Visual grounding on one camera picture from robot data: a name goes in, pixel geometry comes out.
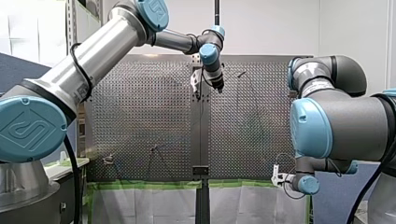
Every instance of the cable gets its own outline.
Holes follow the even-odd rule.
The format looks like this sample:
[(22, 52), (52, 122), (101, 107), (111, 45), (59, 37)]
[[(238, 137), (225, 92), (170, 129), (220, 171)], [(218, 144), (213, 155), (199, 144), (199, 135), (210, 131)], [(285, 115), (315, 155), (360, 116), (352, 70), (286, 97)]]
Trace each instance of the cable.
[(379, 164), (379, 166), (376, 168), (375, 172), (373, 173), (372, 177), (370, 177), (369, 181), (367, 181), (366, 185), (363, 187), (361, 192), (358, 195), (358, 198), (356, 199), (355, 203), (352, 206), (352, 209), (350, 210), (348, 219), (346, 224), (351, 224), (353, 222), (353, 219), (355, 217), (355, 213), (358, 210), (359, 204), (361, 203), (361, 200), (363, 199), (364, 195), (366, 192), (369, 190), (369, 188), (374, 184), (374, 182), (378, 179), (379, 175), (381, 174), (382, 170), (387, 167), (388, 163), (396, 156), (396, 137), (393, 139), (392, 144), (390, 145), (389, 150), (387, 151), (386, 155), (384, 156), (383, 160)]
[(294, 166), (293, 168), (291, 168), (291, 169), (289, 170), (288, 174), (286, 175), (286, 177), (285, 177), (285, 183), (283, 184), (283, 190), (285, 191), (286, 195), (288, 195), (289, 198), (291, 198), (291, 199), (293, 199), (293, 200), (300, 200), (300, 199), (302, 199), (303, 197), (305, 197), (305, 194), (303, 194), (303, 195), (300, 196), (300, 197), (295, 198), (295, 197), (289, 195), (289, 194), (288, 194), (288, 191), (286, 190), (286, 183), (291, 184), (289, 181), (286, 181), (286, 180), (288, 179), (288, 177), (289, 177), (291, 171), (293, 171), (295, 168), (296, 168), (295, 166)]
[(85, 72), (84, 68), (81, 67), (81, 65), (78, 63), (77, 57), (75, 55), (75, 49), (76, 47), (78, 47), (80, 44), (76, 43), (74, 45), (72, 45), (72, 47), (70, 48), (70, 55), (72, 56), (73, 59), (73, 63), (76, 67), (76, 69), (84, 76), (85, 81), (88, 83), (88, 91), (87, 91), (87, 95), (85, 96), (85, 98), (82, 100), (82, 102), (87, 101), (88, 98), (90, 98), (91, 94), (92, 94), (92, 89), (93, 89), (93, 85), (91, 83), (91, 79), (88, 77), (87, 73)]
[(64, 138), (64, 145), (67, 150), (67, 154), (69, 154), (70, 162), (72, 163), (72, 171), (73, 171), (73, 178), (74, 178), (74, 190), (75, 190), (75, 214), (74, 214), (74, 221), (73, 223), (79, 223), (79, 211), (81, 207), (81, 199), (80, 190), (79, 190), (79, 169), (76, 160), (76, 156), (74, 154), (72, 145), (70, 144), (69, 138), (66, 136)]
[(201, 77), (204, 78), (204, 81), (206, 82), (206, 84), (207, 84), (208, 86), (210, 86), (210, 87), (213, 88), (213, 85), (210, 85), (209, 82), (207, 82), (207, 80), (206, 80), (206, 78), (205, 78), (205, 76), (204, 76), (204, 67), (203, 67), (203, 66), (202, 66), (202, 69), (201, 69)]
[(336, 174), (338, 177), (342, 177), (342, 176), (343, 176), (343, 175), (341, 174), (340, 169), (338, 168), (337, 165), (335, 165), (335, 163), (334, 163), (334, 161), (333, 161), (332, 159), (326, 158), (326, 161), (329, 161), (330, 164), (332, 165), (332, 167), (334, 167), (334, 169), (335, 169), (335, 171), (336, 171), (335, 174)]

